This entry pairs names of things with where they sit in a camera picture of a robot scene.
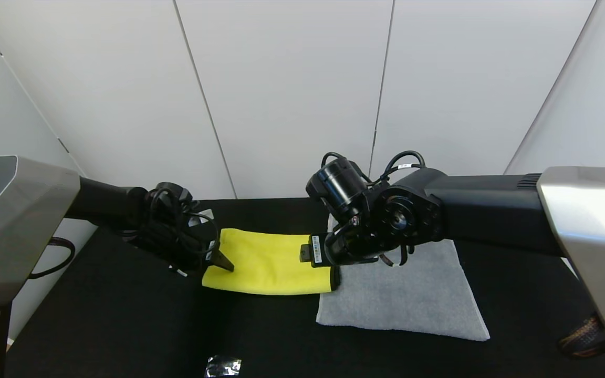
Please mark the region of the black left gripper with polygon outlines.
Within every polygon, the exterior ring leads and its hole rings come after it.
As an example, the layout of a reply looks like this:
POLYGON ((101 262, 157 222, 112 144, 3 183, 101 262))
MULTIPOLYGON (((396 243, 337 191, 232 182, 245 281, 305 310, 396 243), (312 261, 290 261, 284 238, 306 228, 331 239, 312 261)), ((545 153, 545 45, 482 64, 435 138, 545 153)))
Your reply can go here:
POLYGON ((220 251, 220 241, 189 239, 185 242, 185 251, 189 254, 192 268, 216 266, 228 272, 234 271, 234 264, 220 251))

